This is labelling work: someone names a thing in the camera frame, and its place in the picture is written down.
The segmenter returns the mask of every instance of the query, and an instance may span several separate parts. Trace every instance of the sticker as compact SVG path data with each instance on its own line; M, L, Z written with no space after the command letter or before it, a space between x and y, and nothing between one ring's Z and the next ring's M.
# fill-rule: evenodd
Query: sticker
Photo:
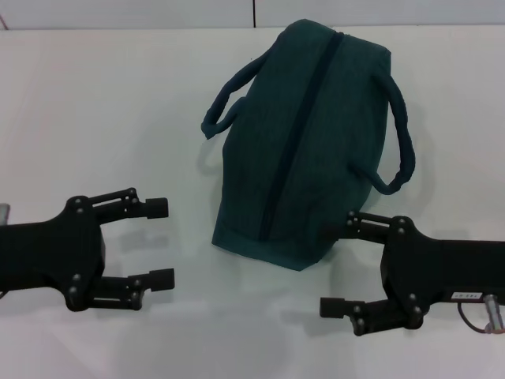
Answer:
M451 296L451 300L480 300L482 292L455 292Z

